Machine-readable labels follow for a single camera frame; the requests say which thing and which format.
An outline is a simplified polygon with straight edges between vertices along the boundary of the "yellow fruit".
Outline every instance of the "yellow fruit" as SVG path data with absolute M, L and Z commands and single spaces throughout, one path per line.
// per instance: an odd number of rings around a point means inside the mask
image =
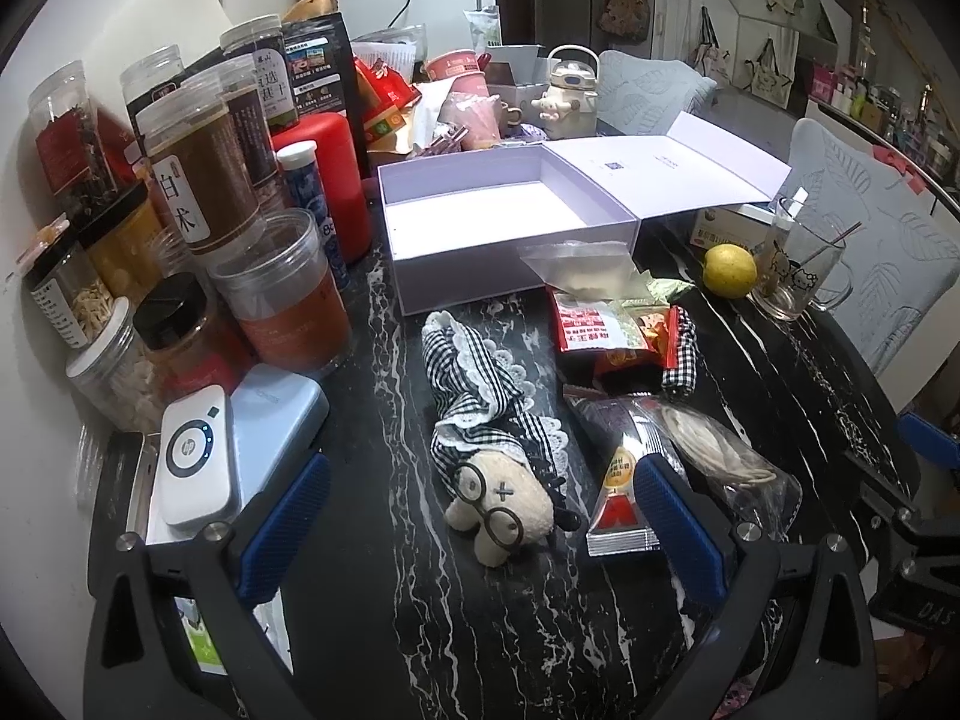
M 743 247 L 722 244 L 704 258 L 704 286 L 720 298 L 745 298 L 757 283 L 757 264 Z

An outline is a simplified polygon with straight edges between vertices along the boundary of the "red cylindrical container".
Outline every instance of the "red cylindrical container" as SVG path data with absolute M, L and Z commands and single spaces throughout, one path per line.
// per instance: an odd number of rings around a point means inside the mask
M 320 181 L 340 239 L 344 261 L 359 260 L 371 243 L 370 212 L 360 185 L 349 122 L 340 114 L 302 116 L 299 124 L 272 137 L 274 151 L 297 141 L 316 141 Z

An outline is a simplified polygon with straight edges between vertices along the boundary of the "leaf pattern cushion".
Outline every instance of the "leaf pattern cushion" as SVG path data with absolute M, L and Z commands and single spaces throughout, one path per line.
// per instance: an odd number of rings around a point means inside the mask
M 810 197 L 798 218 L 818 235 L 863 226 L 847 239 L 843 261 L 853 294 L 833 311 L 871 369 L 880 374 L 930 307 L 960 274 L 960 248 L 930 218 L 934 197 L 915 194 L 909 176 L 838 141 L 813 119 L 800 119 L 790 142 L 781 191 Z M 846 284 L 837 270 L 821 298 Z
M 597 116 L 625 135 L 665 135 L 680 111 L 696 114 L 716 89 L 683 62 L 600 55 Z

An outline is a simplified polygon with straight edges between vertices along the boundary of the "black lid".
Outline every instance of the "black lid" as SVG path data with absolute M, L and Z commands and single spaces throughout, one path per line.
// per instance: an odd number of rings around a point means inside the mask
M 34 264 L 30 266 L 27 274 L 23 277 L 23 283 L 29 292 L 33 292 L 47 280 L 50 271 L 59 264 L 59 261 L 64 259 L 76 242 L 77 231 L 71 225 L 49 247 L 40 252 L 40 256 L 34 260 Z
M 174 346 L 206 311 L 206 293 L 190 272 L 167 276 L 143 298 L 133 315 L 133 328 L 154 351 Z
M 124 191 L 119 199 L 104 213 L 91 220 L 83 230 L 80 230 L 78 235 L 80 245 L 84 249 L 92 247 L 146 201 L 147 185 L 143 181 L 137 181 L 130 189 Z

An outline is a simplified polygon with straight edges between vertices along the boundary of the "round glasses on plush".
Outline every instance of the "round glasses on plush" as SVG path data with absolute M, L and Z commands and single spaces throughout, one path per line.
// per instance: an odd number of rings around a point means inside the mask
M 461 463 L 453 471 L 453 488 L 457 497 L 464 503 L 469 503 L 483 522 L 487 534 L 500 549 L 508 552 L 520 547 L 523 542 L 523 523 L 515 512 L 507 506 L 494 506 L 487 509 L 484 500 L 487 498 L 487 480 L 483 472 L 472 463 Z M 493 496 L 506 503 L 514 491 L 506 482 L 500 482 L 499 487 L 493 490 Z

